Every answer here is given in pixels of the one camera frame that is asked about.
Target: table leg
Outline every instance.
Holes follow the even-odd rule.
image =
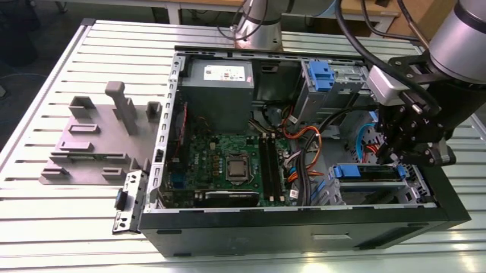
[[[167,12],[169,24],[180,24],[180,4],[167,3]]]

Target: blue plastic latch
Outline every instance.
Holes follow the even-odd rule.
[[[396,171],[398,171],[398,174],[399,174],[400,178],[404,179],[407,177],[407,171],[404,170],[402,165],[399,165],[396,167]]]
[[[356,165],[339,165],[338,168],[340,171],[340,177],[360,177],[362,176]]]
[[[319,92],[330,91],[334,85],[334,71],[326,61],[308,62],[308,75],[315,82],[315,88]]]
[[[374,111],[370,111],[370,116],[372,118],[372,122],[378,122],[378,116],[376,116],[376,113]]]
[[[343,172],[340,171],[339,166],[334,167],[334,175],[335,175],[335,178],[342,178],[342,176],[343,176]]]

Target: expansion slot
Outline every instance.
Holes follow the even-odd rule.
[[[268,139],[267,142],[268,149],[268,163],[270,163],[270,174],[272,177],[272,185],[274,185],[274,198],[275,201],[284,201],[284,197],[282,195],[282,184],[280,184],[280,174],[279,174],[279,163],[278,163],[278,153],[275,148],[275,136]]]
[[[264,199],[268,201],[284,201],[274,136],[268,137],[263,134],[259,140],[259,152]]]
[[[263,183],[263,198],[268,201],[274,201],[274,184],[272,175],[270,173],[270,160],[267,149],[267,135],[263,134],[258,140],[258,149],[260,152],[260,173]]]

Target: slotted aluminum surface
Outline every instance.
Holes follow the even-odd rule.
[[[407,43],[363,39],[383,59],[414,55]],[[449,141],[458,164],[446,167],[473,221],[372,251],[244,257],[164,258],[141,235],[112,236],[116,186],[47,186],[37,182],[48,154],[61,135],[73,96],[111,103],[107,81],[124,81],[133,104],[164,101],[176,44],[231,47],[212,27],[97,21],[81,26],[0,154],[0,268],[57,267],[69,272],[485,272],[486,145],[475,119]],[[286,51],[355,55],[339,36],[283,35]]]

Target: power supply label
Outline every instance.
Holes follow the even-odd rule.
[[[244,67],[207,65],[204,67],[206,81],[246,81]]]

